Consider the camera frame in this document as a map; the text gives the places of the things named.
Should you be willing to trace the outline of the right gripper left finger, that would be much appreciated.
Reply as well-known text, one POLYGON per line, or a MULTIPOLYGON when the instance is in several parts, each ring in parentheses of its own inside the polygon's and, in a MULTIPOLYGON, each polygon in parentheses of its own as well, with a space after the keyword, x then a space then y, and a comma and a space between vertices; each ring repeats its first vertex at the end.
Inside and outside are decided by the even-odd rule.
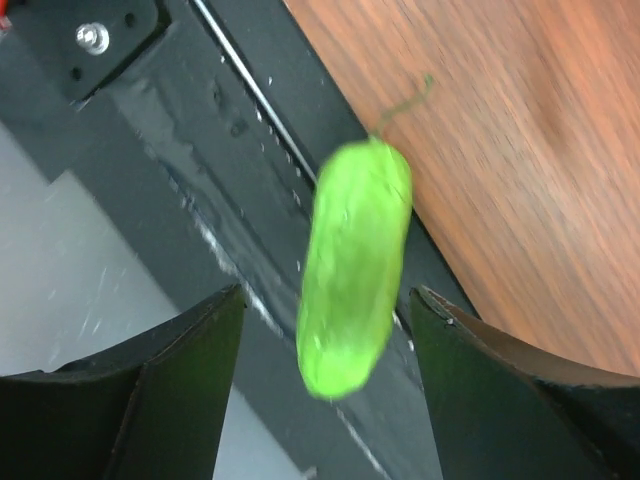
POLYGON ((1 380, 5 479, 209 479, 245 312, 237 285, 52 371, 1 380))

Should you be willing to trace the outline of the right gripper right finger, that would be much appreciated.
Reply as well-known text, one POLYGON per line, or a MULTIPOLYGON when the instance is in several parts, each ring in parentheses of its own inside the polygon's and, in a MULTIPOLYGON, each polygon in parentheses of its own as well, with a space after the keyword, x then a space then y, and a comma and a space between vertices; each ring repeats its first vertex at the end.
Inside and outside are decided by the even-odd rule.
POLYGON ((424 286, 410 314, 444 478, 638 478, 638 378, 534 347, 424 286))

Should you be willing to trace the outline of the green toy vegetable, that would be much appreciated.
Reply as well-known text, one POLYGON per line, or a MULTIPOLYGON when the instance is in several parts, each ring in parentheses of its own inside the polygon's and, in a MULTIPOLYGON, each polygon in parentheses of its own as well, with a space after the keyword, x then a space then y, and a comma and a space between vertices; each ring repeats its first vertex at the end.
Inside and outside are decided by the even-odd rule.
POLYGON ((390 338, 414 194, 409 162, 381 134, 433 82, 425 75, 421 90, 366 138, 337 148, 317 176, 296 318, 297 365, 316 399, 360 390, 390 338))

